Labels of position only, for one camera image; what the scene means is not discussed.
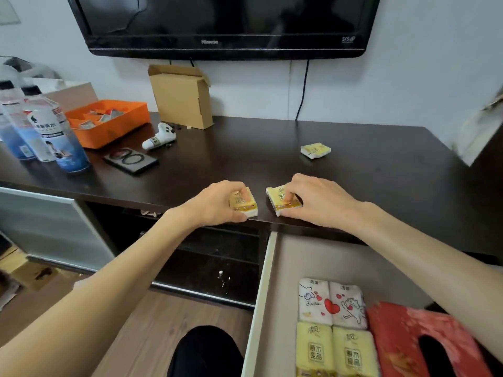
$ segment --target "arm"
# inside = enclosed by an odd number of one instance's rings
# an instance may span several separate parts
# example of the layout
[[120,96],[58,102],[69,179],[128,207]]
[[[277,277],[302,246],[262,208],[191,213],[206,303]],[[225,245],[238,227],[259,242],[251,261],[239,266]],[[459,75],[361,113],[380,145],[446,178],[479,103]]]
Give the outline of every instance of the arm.
[[286,190],[300,196],[304,206],[282,210],[282,215],[341,229],[360,238],[503,361],[503,274],[370,202],[356,201],[333,181],[296,174]]
[[229,195],[242,182],[210,185],[168,210],[138,241],[0,348],[3,377],[90,376],[136,304],[180,242],[195,228],[243,222]]

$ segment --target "wall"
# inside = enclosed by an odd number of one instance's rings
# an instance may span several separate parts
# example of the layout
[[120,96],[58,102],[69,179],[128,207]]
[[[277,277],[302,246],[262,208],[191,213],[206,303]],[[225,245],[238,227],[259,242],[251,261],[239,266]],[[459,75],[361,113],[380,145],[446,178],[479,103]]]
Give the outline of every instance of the wall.
[[[156,110],[147,61],[87,50],[66,0],[10,0],[22,24],[0,26],[0,54],[91,81],[100,98]],[[301,120],[426,126],[450,145],[503,83],[503,0],[381,0],[367,53],[312,61]],[[198,62],[213,112],[293,119],[304,61]]]

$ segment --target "black television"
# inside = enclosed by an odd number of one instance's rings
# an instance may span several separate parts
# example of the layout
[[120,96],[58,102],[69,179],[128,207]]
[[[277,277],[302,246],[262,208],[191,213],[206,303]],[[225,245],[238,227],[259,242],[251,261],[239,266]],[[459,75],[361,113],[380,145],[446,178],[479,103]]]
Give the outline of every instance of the black television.
[[68,0],[89,50],[110,57],[361,56],[379,0]]

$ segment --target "dark tabletop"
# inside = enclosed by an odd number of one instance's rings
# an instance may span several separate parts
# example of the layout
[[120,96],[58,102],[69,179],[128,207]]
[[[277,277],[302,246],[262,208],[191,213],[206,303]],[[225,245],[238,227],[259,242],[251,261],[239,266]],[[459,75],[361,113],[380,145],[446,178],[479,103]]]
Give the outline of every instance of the dark tabletop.
[[[503,252],[503,201],[427,129],[339,123],[215,117],[204,131],[183,127],[171,148],[151,152],[159,165],[131,176],[104,162],[120,147],[141,152],[154,134],[145,125],[104,147],[88,151],[93,167],[67,174],[56,163],[20,162],[0,145],[0,185],[126,208],[162,212],[223,179],[241,180],[258,205],[257,224],[313,233],[337,232],[276,217],[268,186],[293,174],[324,177],[355,198],[371,201],[413,227],[462,251]],[[332,148],[310,160],[300,146]]]

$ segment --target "orange tray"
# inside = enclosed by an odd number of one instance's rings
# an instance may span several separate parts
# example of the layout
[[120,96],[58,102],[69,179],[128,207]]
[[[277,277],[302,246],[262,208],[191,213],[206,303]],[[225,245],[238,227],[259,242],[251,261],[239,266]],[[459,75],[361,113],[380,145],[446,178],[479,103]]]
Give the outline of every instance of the orange tray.
[[[109,121],[101,122],[99,121],[101,118],[100,115],[89,113],[90,111],[105,113],[108,109],[116,109],[117,111],[123,112],[123,114]],[[82,146],[91,149],[101,148],[115,139],[119,139],[126,133],[131,132],[136,127],[150,122],[147,103],[144,102],[112,101],[104,99],[84,107],[73,109],[65,114]],[[79,125],[86,120],[91,120],[96,127],[88,130],[80,129]]]

